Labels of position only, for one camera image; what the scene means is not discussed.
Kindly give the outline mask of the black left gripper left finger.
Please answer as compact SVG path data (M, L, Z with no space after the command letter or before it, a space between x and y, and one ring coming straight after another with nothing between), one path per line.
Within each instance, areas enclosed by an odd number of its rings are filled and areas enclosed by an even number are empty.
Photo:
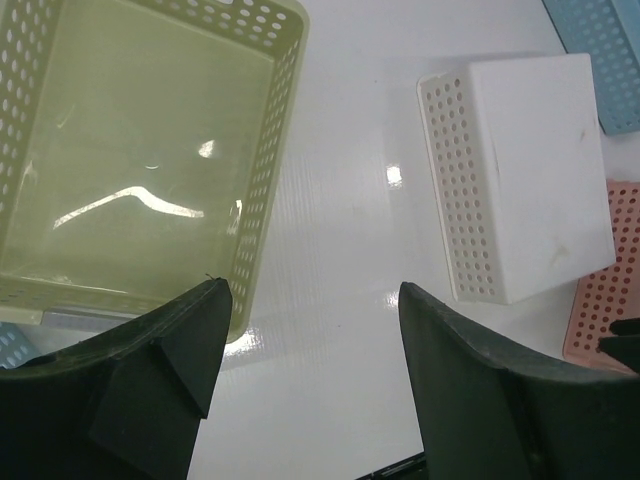
M212 278L102 334L3 369L2 477L185 478L230 320L230 287Z

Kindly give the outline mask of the blue basket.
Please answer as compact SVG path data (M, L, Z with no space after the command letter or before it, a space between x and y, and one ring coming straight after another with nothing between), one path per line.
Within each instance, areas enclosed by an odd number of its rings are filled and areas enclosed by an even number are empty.
M3 369L18 368L40 355L17 325L0 323L0 366Z
M638 0L544 0L569 54L591 57L599 122L609 136L639 130Z

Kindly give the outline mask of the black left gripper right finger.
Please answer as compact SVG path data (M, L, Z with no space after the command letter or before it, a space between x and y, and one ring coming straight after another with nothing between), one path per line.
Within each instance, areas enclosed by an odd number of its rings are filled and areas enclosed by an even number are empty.
M525 347L413 283L399 321L432 479L635 479L639 379Z

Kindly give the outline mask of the green perforated plastic basket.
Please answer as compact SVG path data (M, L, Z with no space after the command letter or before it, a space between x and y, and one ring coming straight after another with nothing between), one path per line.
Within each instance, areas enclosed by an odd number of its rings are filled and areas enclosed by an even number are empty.
M296 1L1 5L1 316L134 317L207 276L248 325L309 18Z

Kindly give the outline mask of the white perforated plastic basket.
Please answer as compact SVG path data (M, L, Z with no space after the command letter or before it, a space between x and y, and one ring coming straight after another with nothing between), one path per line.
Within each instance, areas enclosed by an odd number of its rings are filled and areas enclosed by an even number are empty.
M615 262L588 55L469 62L417 96L456 300L510 305Z

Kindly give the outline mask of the pink perforated plastic basket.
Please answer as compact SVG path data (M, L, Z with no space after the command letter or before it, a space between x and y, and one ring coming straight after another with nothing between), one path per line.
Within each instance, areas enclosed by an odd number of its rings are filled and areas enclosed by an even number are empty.
M616 260L579 280L563 345L564 359L600 370L631 370L600 351L612 322L639 316L639 184L609 180Z

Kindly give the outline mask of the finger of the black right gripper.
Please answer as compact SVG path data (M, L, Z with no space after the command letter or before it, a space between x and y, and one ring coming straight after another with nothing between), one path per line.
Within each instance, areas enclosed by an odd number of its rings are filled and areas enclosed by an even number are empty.
M599 340L599 349L635 373L640 366L640 320L625 319L611 323L610 337Z

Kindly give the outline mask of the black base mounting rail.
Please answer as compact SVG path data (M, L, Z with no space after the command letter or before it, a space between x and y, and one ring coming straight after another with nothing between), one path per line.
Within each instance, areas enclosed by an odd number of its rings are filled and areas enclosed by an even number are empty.
M398 461L357 480L427 480L428 469L424 453Z

